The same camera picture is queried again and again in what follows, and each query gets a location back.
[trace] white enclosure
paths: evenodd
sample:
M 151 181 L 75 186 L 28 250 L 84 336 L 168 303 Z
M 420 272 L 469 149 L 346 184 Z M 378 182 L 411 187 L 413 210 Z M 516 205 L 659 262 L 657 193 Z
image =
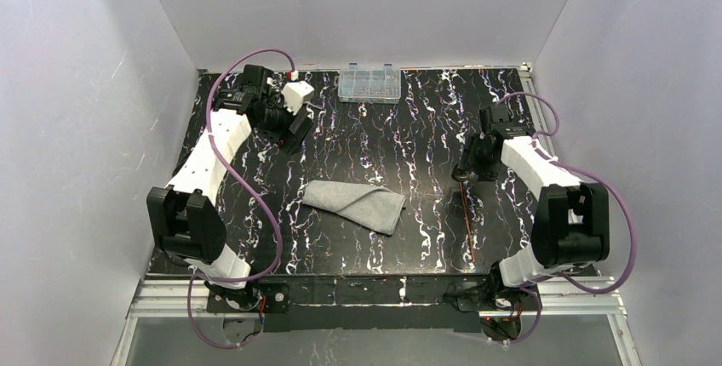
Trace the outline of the white enclosure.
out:
M 569 0 L 536 62 L 560 156 L 618 186 L 639 258 L 622 288 L 645 364 L 719 364 L 722 0 Z M 618 215 L 607 260 L 627 260 Z
M 196 68 L 267 46 L 305 69 L 534 63 L 560 157 L 636 216 L 622 292 L 642 361 L 719 362 L 722 0 L 0 0 L 2 364 L 108 364 Z
M 160 1 L 193 63 L 220 71 L 266 46 L 302 68 L 521 64 L 542 50 L 565 0 Z
M 0 0 L 0 363 L 110 362 L 197 87 L 158 0 Z

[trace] black marble table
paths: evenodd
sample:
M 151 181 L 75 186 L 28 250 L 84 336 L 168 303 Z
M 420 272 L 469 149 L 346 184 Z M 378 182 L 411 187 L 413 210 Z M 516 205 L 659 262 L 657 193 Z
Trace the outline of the black marble table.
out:
M 478 110 L 522 89 L 515 69 L 407 70 L 397 105 L 341 103 L 335 71 L 301 74 L 315 89 L 316 123 L 291 158 L 252 135 L 232 165 L 278 215 L 284 235 L 279 274 L 471 274 L 519 251 L 529 241 L 534 200 L 513 171 L 484 184 L 480 199 L 467 192 L 473 242 L 459 183 L 450 177 L 464 135 L 479 129 Z M 180 157 L 195 146 L 217 74 L 200 77 Z M 238 74 L 226 79 L 229 88 Z M 508 102 L 513 117 L 531 125 L 522 97 Z M 301 205 L 311 180 L 384 186 L 408 200 L 392 236 L 382 236 L 327 212 Z M 216 204 L 227 243 L 255 271 L 273 259 L 270 223 L 248 193 L 226 179 Z M 472 262 L 473 249 L 475 262 Z M 149 275 L 188 274 L 155 252 Z

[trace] cable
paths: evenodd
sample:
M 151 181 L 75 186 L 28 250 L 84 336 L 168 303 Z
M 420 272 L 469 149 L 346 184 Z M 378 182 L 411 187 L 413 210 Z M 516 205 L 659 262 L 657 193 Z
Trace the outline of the cable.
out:
M 611 193 L 611 195 L 614 196 L 614 199 L 619 204 L 619 207 L 622 209 L 624 218 L 627 220 L 627 226 L 629 227 L 629 258 L 627 259 L 627 266 L 624 267 L 624 271 L 622 272 L 621 276 L 612 285 L 600 289 L 589 288 L 588 286 L 582 285 L 581 283 L 577 282 L 569 274 L 559 272 L 557 275 L 564 277 L 572 285 L 581 289 L 584 292 L 588 292 L 589 294 L 608 294 L 615 289 L 619 289 L 619 287 L 621 287 L 632 274 L 632 269 L 634 269 L 634 262 L 637 260 L 637 232 L 634 225 L 634 218 L 629 212 L 629 206 L 624 201 L 619 192 L 617 192 L 617 190 L 612 187 L 612 185 L 610 185 L 606 180 L 602 179 L 596 174 L 557 161 L 550 161 L 550 163 L 564 170 L 569 170 L 570 172 L 581 174 L 582 176 L 587 176 L 588 178 L 596 180 L 599 184 L 606 187 L 607 190 L 609 190 L 609 192 Z
M 263 299 L 262 299 L 261 296 L 259 295 L 259 296 L 258 296 L 258 299 L 255 301 L 255 304 L 253 304 L 252 307 L 250 307 L 249 309 L 242 309 L 241 312 L 251 312 L 251 311 L 253 311 L 255 308 L 258 307 L 258 305 L 261 303 L 262 300 L 263 300 Z
M 540 134 L 542 134 L 544 136 L 554 136 L 557 134 L 557 132 L 559 132 L 559 114 L 557 113 L 557 110 L 554 109 L 554 107 L 548 100 L 545 100 L 544 98 L 542 98 L 539 95 L 530 94 L 528 92 L 514 92 L 511 94 L 506 94 L 506 95 L 502 96 L 496 103 L 501 104 L 503 101 L 509 100 L 515 96 L 529 96 L 531 98 L 534 98 L 534 99 L 540 101 L 541 103 L 543 103 L 544 105 L 546 105 L 549 108 L 549 111 L 551 111 L 552 115 L 554 116 L 554 129 L 552 129 L 551 131 L 540 130 L 538 132 L 535 132 L 531 136 L 531 139 L 536 139 L 536 137 L 539 136 Z
M 519 300 L 519 313 L 517 313 L 517 316 L 514 319 L 519 319 L 521 317 L 521 312 L 524 311 L 524 302 L 522 300 Z
M 489 319 L 481 321 L 482 324 L 485 324 L 489 329 L 496 332 L 497 334 L 504 336 L 507 339 L 514 339 L 509 333 L 507 333 L 506 330 L 495 320 L 495 319 Z
M 539 294 L 532 291 L 531 289 L 527 289 L 526 287 L 522 287 L 520 289 L 525 293 L 534 296 L 534 300 L 536 301 L 536 316 L 534 317 L 534 323 L 531 324 L 529 330 L 527 330 L 525 334 L 519 336 L 517 339 L 509 340 L 509 344 L 521 343 L 523 340 L 530 337 L 531 334 L 534 333 L 536 327 L 539 325 L 539 321 L 542 319 L 542 300 L 539 299 Z
M 268 299 L 268 297 L 266 297 L 266 296 L 263 297 L 263 303 L 261 304 L 261 309 L 258 311 L 258 322 L 260 322 L 261 325 L 263 324 L 263 311 L 266 309 L 266 300 L 267 299 Z
M 198 278 L 198 272 L 193 272 L 191 275 L 191 282 L 188 283 L 188 295 L 186 296 L 186 309 L 188 310 L 188 319 L 191 320 L 191 327 L 193 327 L 193 331 L 196 333 L 198 338 L 200 338 L 203 342 L 207 343 L 208 345 L 218 348 L 218 349 L 238 349 L 239 347 L 243 347 L 248 345 L 250 342 L 254 341 L 258 336 L 261 335 L 261 332 L 263 332 L 263 329 L 261 332 L 254 335 L 252 338 L 248 339 L 246 337 L 243 341 L 240 343 L 234 343 L 234 344 L 222 344 L 213 342 L 208 336 L 204 335 L 203 332 L 201 332 L 201 329 L 198 327 L 198 323 L 196 323 L 196 319 L 193 318 L 193 309 L 191 308 L 191 293 L 193 291 L 193 281 Z
M 255 279 L 264 277 L 268 275 L 269 273 L 273 272 L 278 268 L 278 266 L 281 264 L 281 255 L 284 252 L 284 241 L 283 237 L 281 235 L 281 227 L 278 225 L 278 220 L 276 220 L 276 217 L 273 215 L 273 212 L 268 207 L 266 202 L 263 201 L 261 198 L 261 195 L 258 194 L 255 190 L 253 190 L 253 187 L 251 187 L 243 177 L 236 171 L 236 169 L 231 166 L 231 164 L 223 157 L 221 152 L 218 150 L 218 146 L 215 144 L 215 137 L 213 135 L 213 125 L 210 122 L 210 116 L 211 111 L 213 110 L 213 99 L 215 98 L 215 95 L 218 91 L 218 87 L 221 85 L 221 83 L 226 79 L 226 76 L 231 73 L 240 63 L 246 61 L 248 58 L 260 54 L 260 53 L 279 53 L 284 55 L 291 65 L 291 72 L 295 71 L 295 64 L 293 59 L 290 57 L 288 53 L 281 49 L 259 49 L 252 53 L 249 53 L 242 57 L 241 59 L 237 60 L 233 63 L 226 71 L 222 72 L 218 78 L 216 78 L 215 82 L 213 82 L 213 85 L 210 87 L 210 91 L 208 93 L 208 103 L 206 104 L 205 108 L 205 123 L 206 123 L 206 130 L 208 131 L 208 137 L 210 141 L 210 147 L 213 150 L 213 153 L 218 158 L 219 162 L 223 165 L 223 167 L 226 168 L 228 171 L 228 174 L 230 174 L 238 183 L 241 184 L 241 186 L 251 195 L 251 197 L 258 203 L 259 206 L 261 206 L 261 209 L 263 209 L 263 212 L 266 213 L 266 217 L 271 221 L 271 227 L 273 227 L 273 235 L 276 240 L 276 256 L 273 259 L 273 262 L 271 263 L 268 268 L 265 270 L 258 272 L 254 275 L 248 276 L 248 277 L 241 277 L 241 278 L 222 278 L 222 277 L 209 277 L 206 274 L 203 274 L 201 272 L 194 272 L 191 276 L 191 282 L 188 285 L 188 296 L 186 297 L 186 303 L 187 303 L 187 309 L 188 309 L 188 318 L 191 321 L 191 326 L 193 327 L 193 330 L 196 332 L 196 335 L 204 341 L 205 343 L 217 347 L 219 349 L 235 349 L 240 346 L 244 346 L 255 340 L 256 337 L 258 337 L 260 334 L 254 336 L 253 338 L 241 342 L 237 345 L 224 345 L 220 343 L 213 342 L 208 337 L 203 335 L 201 330 L 198 328 L 198 325 L 196 324 L 195 319 L 193 319 L 192 315 L 192 309 L 191 309 L 191 292 L 193 288 L 193 281 L 196 278 L 202 278 L 209 282 L 215 282 L 215 283 L 241 283 L 246 281 L 253 281 Z
M 622 213 L 624 214 L 624 218 L 627 221 L 627 227 L 629 228 L 629 258 L 627 259 L 627 265 L 624 267 L 624 271 L 622 271 L 621 276 L 610 286 L 596 289 L 596 288 L 589 288 L 586 285 L 582 285 L 581 283 L 578 283 L 574 278 L 571 277 L 571 275 L 558 272 L 556 275 L 559 275 L 560 277 L 565 278 L 567 281 L 569 281 L 572 285 L 575 287 L 581 289 L 584 292 L 587 292 L 589 294 L 608 294 L 609 292 L 614 291 L 615 289 L 619 289 L 629 278 L 629 276 L 632 274 L 632 269 L 634 269 L 634 263 L 637 260 L 637 231 L 636 226 L 634 224 L 634 218 L 632 217 L 632 214 L 629 211 L 629 206 L 624 201 L 624 198 L 622 198 L 622 195 L 619 194 L 619 192 L 606 180 L 602 179 L 601 177 L 597 176 L 596 174 L 586 171 L 584 169 L 575 168 L 573 166 L 570 166 L 568 164 L 561 163 L 556 160 L 552 160 L 543 150 L 539 149 L 537 147 L 537 139 L 536 137 L 540 134 L 543 134 L 545 136 L 554 136 L 559 131 L 559 114 L 557 113 L 557 110 L 554 109 L 554 106 L 552 106 L 551 103 L 549 103 L 547 100 L 543 99 L 539 95 L 530 94 L 528 92 L 514 92 L 512 94 L 506 94 L 503 97 L 501 97 L 497 103 L 501 103 L 505 100 L 508 100 L 510 98 L 513 98 L 514 96 L 529 96 L 531 98 L 535 98 L 539 100 L 540 102 L 544 103 L 549 108 L 549 111 L 552 112 L 552 115 L 554 116 L 554 122 L 555 126 L 554 129 L 552 129 L 549 132 L 541 131 L 541 132 L 535 132 L 531 138 L 532 138 L 532 144 L 534 146 L 534 149 L 536 153 L 547 159 L 552 165 L 562 168 L 564 170 L 568 170 L 570 172 L 580 174 L 582 176 L 586 176 L 592 180 L 596 180 L 599 184 L 606 187 L 607 190 L 611 193 L 611 195 L 614 197 L 616 202 L 619 204 L 619 207 L 622 209 Z M 546 279 L 549 279 L 549 277 L 543 277 L 535 280 L 533 283 L 538 283 L 540 281 L 544 281 Z
M 188 264 L 188 263 L 185 262 L 184 260 L 182 260 L 182 259 L 180 259 L 180 258 L 178 258 L 178 257 L 176 257 L 176 256 L 174 256 L 174 255 L 168 254 L 168 252 L 166 252 L 166 251 L 164 251 L 163 253 L 165 254 L 165 258 L 168 259 L 168 262 L 171 263 L 171 264 L 173 264 L 174 266 L 180 266 L 180 267 L 183 267 L 183 268 L 187 268 L 187 267 L 191 266 L 190 264 Z
M 258 331 L 258 332 L 254 331 L 254 332 L 249 333 L 248 335 L 246 335 L 246 337 L 244 337 L 243 340 L 241 340 L 241 343 L 245 342 L 249 337 L 251 337 L 251 336 L 256 336 L 256 335 L 258 335 L 259 333 L 260 333 L 260 331 Z

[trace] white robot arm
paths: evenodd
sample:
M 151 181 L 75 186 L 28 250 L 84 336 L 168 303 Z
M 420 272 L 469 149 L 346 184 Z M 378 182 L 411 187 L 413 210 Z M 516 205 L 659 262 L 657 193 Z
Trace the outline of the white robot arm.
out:
M 215 143 L 226 160 L 232 160 L 256 128 L 293 154 L 312 127 L 306 103 L 313 87 L 306 82 L 286 83 L 280 95 L 272 90 L 272 71 L 245 66 L 240 89 L 216 96 L 211 112 Z M 226 244 L 226 226 L 215 200 L 226 176 L 203 131 L 196 147 L 178 173 L 163 187 L 153 187 L 146 200 L 156 247 L 181 257 L 212 278 L 241 278 L 250 265 Z M 246 282 L 216 283 L 242 289 Z
M 491 268 L 489 294 L 517 289 L 573 266 L 604 260 L 609 254 L 609 196 L 600 184 L 585 183 L 552 164 L 535 147 L 531 132 L 509 117 L 506 105 L 480 111 L 482 133 L 467 137 L 458 181 L 496 180 L 502 164 L 512 169 L 537 201 L 530 243 Z

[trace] gray towel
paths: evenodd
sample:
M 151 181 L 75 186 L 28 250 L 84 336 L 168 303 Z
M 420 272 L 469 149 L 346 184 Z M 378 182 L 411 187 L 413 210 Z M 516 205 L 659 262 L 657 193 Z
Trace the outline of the gray towel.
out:
M 306 186 L 303 203 L 328 210 L 375 232 L 393 234 L 405 196 L 384 187 L 314 180 Z

